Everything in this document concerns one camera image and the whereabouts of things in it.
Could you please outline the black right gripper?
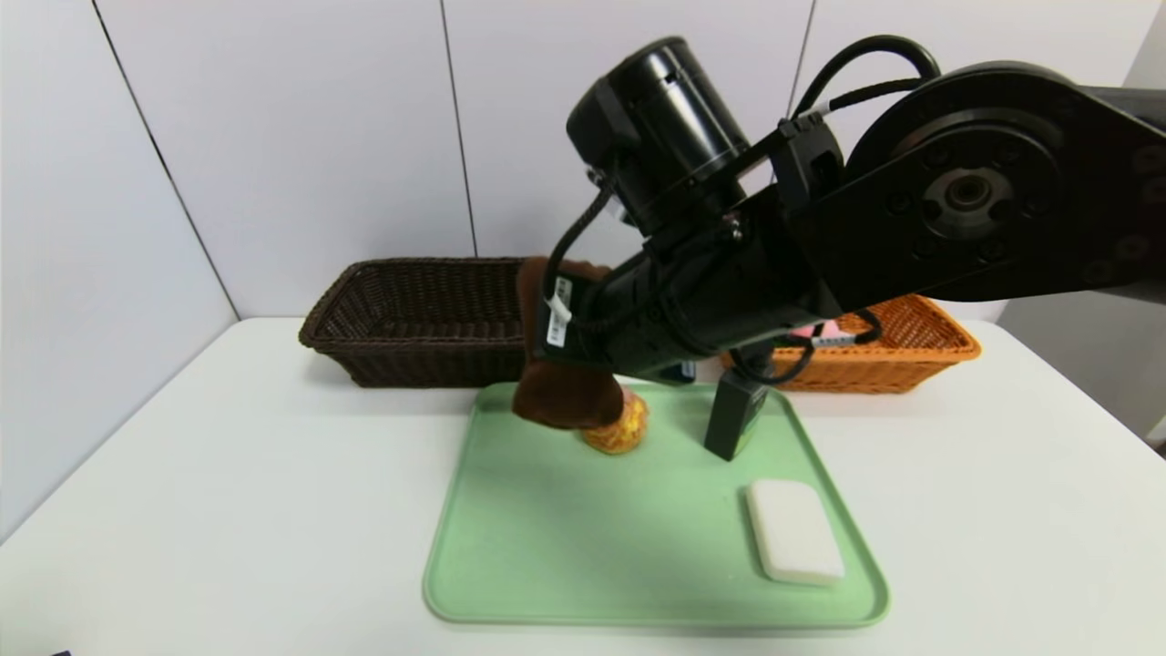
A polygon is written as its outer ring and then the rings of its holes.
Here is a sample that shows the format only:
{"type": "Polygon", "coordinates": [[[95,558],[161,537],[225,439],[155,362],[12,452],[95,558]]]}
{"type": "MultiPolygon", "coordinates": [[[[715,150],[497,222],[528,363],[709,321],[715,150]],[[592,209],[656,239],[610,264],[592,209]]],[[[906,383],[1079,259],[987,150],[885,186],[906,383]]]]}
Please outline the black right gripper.
{"type": "Polygon", "coordinates": [[[714,271],[709,249],[666,264],[642,252],[614,269],[546,261],[534,282],[533,355],[616,376],[691,381],[712,343],[698,336],[687,303],[714,271]]]}

